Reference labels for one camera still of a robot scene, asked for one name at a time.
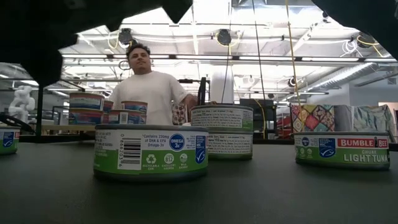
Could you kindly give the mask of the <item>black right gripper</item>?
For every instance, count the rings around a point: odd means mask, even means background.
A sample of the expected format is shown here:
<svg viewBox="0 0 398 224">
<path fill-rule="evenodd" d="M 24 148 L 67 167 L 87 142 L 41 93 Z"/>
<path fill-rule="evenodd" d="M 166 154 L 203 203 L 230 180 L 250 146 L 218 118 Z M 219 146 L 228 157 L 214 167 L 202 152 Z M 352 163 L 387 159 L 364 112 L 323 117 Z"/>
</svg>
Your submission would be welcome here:
<svg viewBox="0 0 398 224">
<path fill-rule="evenodd" d="M 396 0 L 312 0 L 322 11 L 345 27 L 375 38 L 397 58 Z"/>
</svg>

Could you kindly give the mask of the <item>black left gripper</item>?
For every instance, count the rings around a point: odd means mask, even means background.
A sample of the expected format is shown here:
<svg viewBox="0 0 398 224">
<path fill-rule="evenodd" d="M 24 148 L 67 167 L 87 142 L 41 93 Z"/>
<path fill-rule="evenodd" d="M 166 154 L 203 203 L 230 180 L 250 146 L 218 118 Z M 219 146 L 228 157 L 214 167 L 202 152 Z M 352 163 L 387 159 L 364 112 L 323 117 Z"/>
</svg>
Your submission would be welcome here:
<svg viewBox="0 0 398 224">
<path fill-rule="evenodd" d="M 98 26 L 117 29 L 122 21 L 163 5 L 160 0 L 78 1 L 77 31 Z M 65 28 L 70 9 L 64 1 L 1 0 L 1 62 L 18 63 L 42 86 L 60 80 L 60 49 L 77 43 Z"/>
</svg>

